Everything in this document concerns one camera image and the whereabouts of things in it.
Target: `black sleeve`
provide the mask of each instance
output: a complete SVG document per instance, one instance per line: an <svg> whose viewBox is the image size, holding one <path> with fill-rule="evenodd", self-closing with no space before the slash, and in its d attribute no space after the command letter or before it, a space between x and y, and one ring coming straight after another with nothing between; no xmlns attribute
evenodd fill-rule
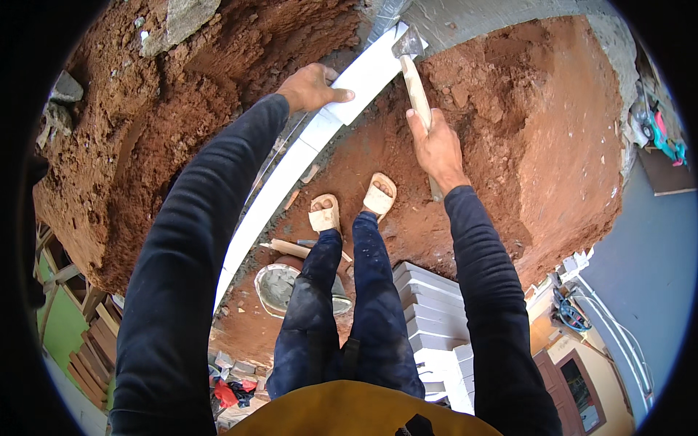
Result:
<svg viewBox="0 0 698 436"><path fill-rule="evenodd" d="M207 348L218 275L258 170L288 118L261 99L174 183L143 244L117 341L115 435L215 434Z"/></svg>
<svg viewBox="0 0 698 436"><path fill-rule="evenodd" d="M503 435L562 435L530 355L528 313L514 265L471 186L445 198L475 369L475 414Z"/></svg>

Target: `beige sandal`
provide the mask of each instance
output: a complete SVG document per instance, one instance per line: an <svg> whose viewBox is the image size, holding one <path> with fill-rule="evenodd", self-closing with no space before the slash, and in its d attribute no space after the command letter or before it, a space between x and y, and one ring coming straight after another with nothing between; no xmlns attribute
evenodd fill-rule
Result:
<svg viewBox="0 0 698 436"><path fill-rule="evenodd" d="M332 207L308 212L308 219L311 226L313 226L313 230L320 233L323 230L337 229L339 233L342 233L339 227L339 203L337 202L337 197L332 194L323 194L320 197L316 197L310 202L310 209L318 203L324 208L322 203L325 200L332 202Z"/></svg>
<svg viewBox="0 0 698 436"><path fill-rule="evenodd" d="M392 197L386 195L379 188L373 185L373 182L377 181L381 185L386 185L388 190L391 192ZM364 197L364 206L368 207L370 210L378 214L378 222L385 217L390 208L392 208L393 203L395 203L395 197L397 197L397 188L395 183L382 172L376 172L371 177L371 183L369 184L369 190L366 191L366 197Z"/></svg>

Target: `dark blue pants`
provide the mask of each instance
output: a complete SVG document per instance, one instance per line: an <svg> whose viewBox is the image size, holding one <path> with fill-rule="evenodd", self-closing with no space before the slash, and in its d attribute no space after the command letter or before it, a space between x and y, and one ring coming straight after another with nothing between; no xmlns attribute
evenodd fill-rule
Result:
<svg viewBox="0 0 698 436"><path fill-rule="evenodd" d="M350 340L339 349L332 315L331 289L342 238L335 229L325 230L296 278L276 339L274 371L267 381L272 399L303 386L343 378L424 398L376 216L361 212L354 220L352 237L356 305ZM348 351L356 345L358 353Z"/></svg>

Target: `stack of white foam blocks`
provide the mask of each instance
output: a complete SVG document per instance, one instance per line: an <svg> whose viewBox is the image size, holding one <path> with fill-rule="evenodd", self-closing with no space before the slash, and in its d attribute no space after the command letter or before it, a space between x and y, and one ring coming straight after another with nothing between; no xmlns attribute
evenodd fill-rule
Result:
<svg viewBox="0 0 698 436"><path fill-rule="evenodd" d="M426 400L474 413L473 349L458 283L409 262L393 269Z"/></svg>

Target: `axe head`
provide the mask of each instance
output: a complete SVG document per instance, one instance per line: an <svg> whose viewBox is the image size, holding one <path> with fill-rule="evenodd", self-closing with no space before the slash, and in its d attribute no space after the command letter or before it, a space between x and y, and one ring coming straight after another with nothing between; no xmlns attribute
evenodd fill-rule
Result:
<svg viewBox="0 0 698 436"><path fill-rule="evenodd" d="M405 54L424 56L422 39L419 37L419 31L414 24L410 24L407 31L393 44L392 53L396 58Z"/></svg>

